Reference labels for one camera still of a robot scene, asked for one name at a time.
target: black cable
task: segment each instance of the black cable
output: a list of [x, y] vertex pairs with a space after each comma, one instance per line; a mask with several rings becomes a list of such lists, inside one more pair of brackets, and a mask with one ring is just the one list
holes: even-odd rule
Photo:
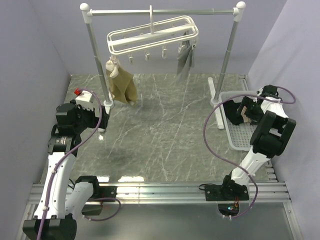
[[213, 183], [203, 183], [203, 184], [199, 185], [198, 189], [201, 190], [201, 191], [205, 191], [205, 188], [200, 188], [200, 187], [207, 186], [207, 185], [215, 185], [215, 184], [213, 184]]
[[102, 221], [105, 221], [105, 220], [109, 220], [109, 219], [112, 219], [115, 215], [118, 214], [120, 208], [121, 208], [121, 202], [119, 199], [117, 198], [113, 198], [113, 197], [103, 197], [103, 198], [96, 198], [95, 201], [105, 201], [105, 200], [112, 200], [112, 201], [117, 201], [118, 204], [119, 204], [119, 207], [118, 209], [115, 211], [114, 214], [112, 214], [111, 216], [108, 216], [106, 218], [103, 218], [103, 219], [94, 219], [94, 218], [90, 218], [88, 216], [84, 216], [85, 219], [88, 219], [90, 221], [93, 221], [93, 222], [102, 222]]
[[69, 178], [69, 181], [72, 183], [73, 187], [75, 187], [75, 186], [76, 186], [75, 182], [74, 182], [74, 181], [72, 181], [72, 179], [71, 179], [71, 178]]

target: marble floor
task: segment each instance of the marble floor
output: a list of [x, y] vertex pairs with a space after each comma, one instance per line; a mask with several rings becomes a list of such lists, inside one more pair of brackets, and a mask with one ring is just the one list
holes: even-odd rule
[[[208, 77], [217, 84], [218, 74], [190, 74], [185, 81], [177, 81], [175, 74], [136, 74], [137, 104], [115, 102], [106, 132], [95, 133], [79, 149], [71, 178], [96, 175], [110, 182], [222, 181], [234, 167], [212, 156], [204, 144], [204, 121], [213, 109]], [[75, 98], [73, 92], [79, 87], [95, 91], [103, 100], [97, 75], [74, 74], [65, 102]], [[238, 75], [226, 75], [222, 90], [242, 90]], [[87, 129], [82, 139], [90, 131]], [[214, 150], [234, 162], [240, 163], [247, 154], [230, 149], [226, 130], [217, 128], [214, 117], [207, 139]], [[264, 166], [255, 179], [269, 180]]]

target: metal bracket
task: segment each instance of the metal bracket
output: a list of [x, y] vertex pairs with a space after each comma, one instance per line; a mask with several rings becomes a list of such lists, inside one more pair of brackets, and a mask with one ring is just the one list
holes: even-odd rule
[[243, 194], [230, 194], [224, 192], [221, 185], [208, 184], [204, 186], [205, 200], [210, 201], [234, 201], [235, 197], [238, 197], [239, 201], [249, 200], [248, 189], [245, 187]]
[[[100, 186], [99, 188], [99, 198], [115, 198], [116, 195], [117, 195], [116, 186]], [[114, 201], [103, 200], [102, 202], [114, 202]]]
[[284, 202], [283, 203], [284, 206], [284, 210], [286, 213], [286, 216], [288, 218], [288, 222], [292, 231], [292, 235], [293, 235], [293, 239], [294, 240], [303, 240], [304, 237], [302, 235], [295, 211], [294, 211], [294, 207], [292, 205], [291, 202]]

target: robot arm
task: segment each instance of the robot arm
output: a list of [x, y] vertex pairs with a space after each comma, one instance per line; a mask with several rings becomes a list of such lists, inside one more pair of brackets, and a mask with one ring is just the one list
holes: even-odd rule
[[[72, 167], [76, 161], [77, 151], [69, 154], [54, 175], [51, 194], [46, 207], [45, 199], [51, 173], [56, 164], [71, 149], [81, 142], [80, 134], [86, 128], [95, 128], [99, 118], [95, 116], [92, 94], [87, 91], [75, 92], [77, 97], [70, 103], [61, 104], [56, 108], [56, 120], [48, 142], [48, 173], [46, 176], [40, 203], [32, 220], [25, 220], [23, 232], [31, 240], [37, 239], [38, 229], [47, 210], [42, 229], [42, 240], [73, 240], [76, 237], [76, 219], [82, 215], [82, 209], [88, 199], [102, 196], [102, 190], [96, 176], [80, 176], [75, 181], [74, 189], [66, 200], [67, 186]], [[109, 115], [102, 108], [102, 121], [99, 129], [105, 130]]]
[[[246, 107], [244, 114], [257, 124], [250, 139], [251, 148], [240, 164], [251, 176], [254, 176], [265, 162], [283, 153], [296, 126], [296, 121], [289, 118], [283, 110], [277, 87], [265, 86], [257, 94], [278, 102], [244, 97], [238, 109], [240, 114], [243, 107]], [[249, 200], [247, 189], [249, 181], [248, 174], [236, 167], [224, 177], [221, 186], [210, 184], [204, 187], [206, 199], [207, 201]]]
[[[277, 87], [272, 85], [259, 90], [258, 95], [270, 100], [280, 100]], [[240, 164], [250, 175], [254, 176], [265, 162], [283, 153], [295, 129], [296, 121], [285, 114], [280, 102], [257, 98], [250, 99], [250, 101], [244, 99], [242, 102], [246, 102], [246, 104], [241, 104], [241, 107], [246, 106], [247, 117], [256, 120], [258, 124], [250, 140], [249, 153]], [[231, 172], [231, 179], [242, 186], [246, 186], [250, 180], [248, 175], [238, 167]]]

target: clothes drying rack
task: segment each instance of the clothes drying rack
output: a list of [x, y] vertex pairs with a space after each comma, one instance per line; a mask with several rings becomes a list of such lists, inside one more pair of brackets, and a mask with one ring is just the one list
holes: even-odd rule
[[[237, 27], [239, 22], [241, 21], [244, 9], [246, 7], [246, 4], [243, 1], [240, 1], [236, 4], [236, 7], [232, 9], [191, 9], [191, 10], [181, 10], [181, 9], [150, 9], [148, 10], [93, 10], [90, 9], [90, 6], [87, 3], [82, 3], [80, 5], [80, 9], [82, 11], [83, 19], [86, 24], [90, 42], [94, 54], [94, 59], [96, 63], [96, 67], [98, 70], [98, 75], [101, 81], [101, 86], [104, 94], [104, 102], [103, 105], [105, 107], [105, 110], [107, 113], [110, 112], [110, 109], [114, 106], [113, 99], [109, 93], [106, 79], [103, 71], [103, 67], [101, 64], [100, 54], [98, 50], [98, 45], [96, 42], [96, 37], [94, 33], [94, 27], [93, 27], [93, 17], [99, 17], [99, 16], [112, 16], [112, 15], [233, 15], [233, 25], [230, 33], [229, 42], [226, 48], [226, 52], [223, 59], [223, 64], [221, 67], [221, 72], [219, 75], [219, 80], [217, 87], [215, 88], [213, 79], [211, 77], [208, 78], [208, 84], [210, 88], [211, 93], [211, 99], [210, 104], [215, 107], [219, 103], [219, 94], [221, 92], [221, 87], [224, 82], [226, 69], [229, 62], [229, 57], [231, 54], [231, 49], [235, 40]], [[222, 120], [221, 111], [216, 110], [214, 112], [216, 123], [219, 129], [224, 128], [224, 123]]]

